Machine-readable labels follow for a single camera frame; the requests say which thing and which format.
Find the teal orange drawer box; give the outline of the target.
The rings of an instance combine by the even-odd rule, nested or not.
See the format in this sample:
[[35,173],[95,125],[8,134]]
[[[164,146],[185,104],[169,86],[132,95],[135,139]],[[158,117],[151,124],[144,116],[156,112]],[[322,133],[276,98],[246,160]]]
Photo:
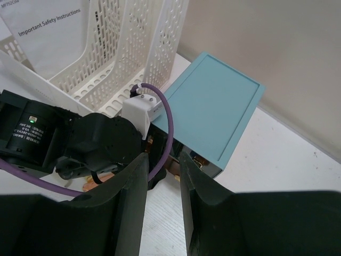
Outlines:
[[265,87],[218,58],[201,53],[166,90],[174,142],[208,161],[214,178],[227,166]]

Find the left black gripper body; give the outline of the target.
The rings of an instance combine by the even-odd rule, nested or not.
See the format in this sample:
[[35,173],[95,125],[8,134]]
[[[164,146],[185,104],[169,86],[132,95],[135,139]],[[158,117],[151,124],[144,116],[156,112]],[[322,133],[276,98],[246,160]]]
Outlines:
[[100,174],[117,174],[141,153],[148,153],[149,169],[156,167],[166,139],[156,134],[155,141],[142,140],[142,134],[127,119],[91,113],[72,121],[64,150],[56,162],[57,174],[65,180],[91,176],[102,184]]

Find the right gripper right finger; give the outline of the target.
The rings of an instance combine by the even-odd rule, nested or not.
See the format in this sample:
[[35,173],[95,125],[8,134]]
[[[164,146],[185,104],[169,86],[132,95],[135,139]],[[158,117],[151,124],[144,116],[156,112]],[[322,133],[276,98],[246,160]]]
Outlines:
[[234,193],[180,155],[188,255],[340,255],[340,193]]

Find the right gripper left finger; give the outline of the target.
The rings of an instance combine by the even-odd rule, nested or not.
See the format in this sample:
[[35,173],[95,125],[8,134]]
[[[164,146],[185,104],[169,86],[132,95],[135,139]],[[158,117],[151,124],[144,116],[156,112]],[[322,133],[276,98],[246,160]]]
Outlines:
[[142,153],[71,201],[3,195],[1,255],[138,255],[148,170]]

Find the white spiral manual booklet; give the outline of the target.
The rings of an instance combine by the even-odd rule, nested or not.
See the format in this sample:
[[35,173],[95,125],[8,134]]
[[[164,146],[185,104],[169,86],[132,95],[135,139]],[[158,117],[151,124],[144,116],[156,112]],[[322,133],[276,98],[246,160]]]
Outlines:
[[89,10],[89,1],[1,1],[1,18],[44,79],[84,52]]

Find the orange highlighter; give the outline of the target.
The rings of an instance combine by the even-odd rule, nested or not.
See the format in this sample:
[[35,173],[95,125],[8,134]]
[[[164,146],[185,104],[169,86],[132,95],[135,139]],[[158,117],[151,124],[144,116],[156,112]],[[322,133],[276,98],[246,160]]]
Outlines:
[[[107,180],[109,180],[110,178],[112,178],[114,176],[113,173],[104,173],[104,174],[100,174],[99,175],[99,179],[102,182],[106,182]],[[98,186],[98,184],[96,184],[93,180],[93,178],[91,176],[87,176],[85,177],[85,183],[83,184],[82,190],[83,192],[87,192],[95,187]]]

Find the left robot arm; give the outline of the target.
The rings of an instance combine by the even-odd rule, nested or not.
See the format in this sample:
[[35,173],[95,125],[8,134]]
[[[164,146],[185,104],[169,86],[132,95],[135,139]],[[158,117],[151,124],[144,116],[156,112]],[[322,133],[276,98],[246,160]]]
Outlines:
[[38,187],[75,197],[78,192],[44,181],[117,174],[147,152],[155,167],[160,154],[148,149],[127,119],[100,113],[81,116],[4,90],[1,93],[1,169]]

